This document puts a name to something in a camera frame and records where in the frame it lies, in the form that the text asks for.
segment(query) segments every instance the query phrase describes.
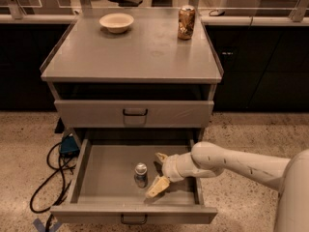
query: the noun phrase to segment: bowl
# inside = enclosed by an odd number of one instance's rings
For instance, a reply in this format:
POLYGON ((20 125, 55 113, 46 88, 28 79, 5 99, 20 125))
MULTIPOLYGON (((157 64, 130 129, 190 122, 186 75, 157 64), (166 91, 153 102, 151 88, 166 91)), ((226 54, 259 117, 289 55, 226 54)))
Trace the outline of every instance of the bowl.
POLYGON ((134 18, 129 14, 115 13, 107 14, 99 20, 99 24, 106 27, 109 32, 114 34, 124 33, 134 18))

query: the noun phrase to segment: speckled floor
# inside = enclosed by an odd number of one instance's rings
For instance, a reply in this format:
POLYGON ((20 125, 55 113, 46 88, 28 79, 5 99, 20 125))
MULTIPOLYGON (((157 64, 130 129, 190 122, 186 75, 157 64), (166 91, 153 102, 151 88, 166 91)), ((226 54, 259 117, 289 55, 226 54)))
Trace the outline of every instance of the speckled floor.
MULTIPOLYGON (((54 133, 54 112, 0 112, 0 230, 38 231, 49 213, 30 211, 29 200, 52 172, 45 163, 49 149, 61 139, 54 133)), ((204 140, 232 150, 290 158, 309 149, 309 114, 214 113, 204 140)), ((210 225, 62 224, 57 231, 272 231, 277 194, 230 171, 202 181, 205 203, 218 215, 210 225)), ((37 205, 48 206, 61 186, 55 178, 37 205)))

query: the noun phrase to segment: can in drawer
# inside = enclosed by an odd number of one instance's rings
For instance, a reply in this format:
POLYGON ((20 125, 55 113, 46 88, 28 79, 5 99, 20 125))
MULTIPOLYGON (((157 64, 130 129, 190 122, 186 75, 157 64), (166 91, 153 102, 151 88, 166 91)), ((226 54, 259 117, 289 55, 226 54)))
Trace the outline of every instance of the can in drawer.
POLYGON ((147 186, 148 184, 147 165, 145 163, 139 162, 135 166, 134 180, 137 186, 141 189, 147 186))

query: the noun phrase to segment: gray tabletop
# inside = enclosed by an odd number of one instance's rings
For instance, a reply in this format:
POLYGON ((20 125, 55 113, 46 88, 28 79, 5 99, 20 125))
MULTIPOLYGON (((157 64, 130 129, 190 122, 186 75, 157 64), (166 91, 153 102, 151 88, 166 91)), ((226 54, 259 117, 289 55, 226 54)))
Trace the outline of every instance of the gray tabletop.
POLYGON ((179 40, 179 9, 114 8, 84 12, 42 74, 46 81, 218 83, 221 74, 197 18, 193 38, 179 40), (134 17, 126 33, 102 29, 111 13, 134 17))

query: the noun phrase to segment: can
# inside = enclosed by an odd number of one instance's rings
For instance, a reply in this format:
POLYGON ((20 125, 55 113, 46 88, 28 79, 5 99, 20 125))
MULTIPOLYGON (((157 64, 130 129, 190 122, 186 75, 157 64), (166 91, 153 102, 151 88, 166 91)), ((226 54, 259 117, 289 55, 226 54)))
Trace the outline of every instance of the can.
POLYGON ((195 21, 195 9, 191 5, 184 5, 179 11, 178 38, 190 40, 193 35, 195 21))
POLYGON ((139 162, 135 166, 134 180, 137 186, 141 189, 147 186, 148 184, 147 165, 145 163, 139 162))

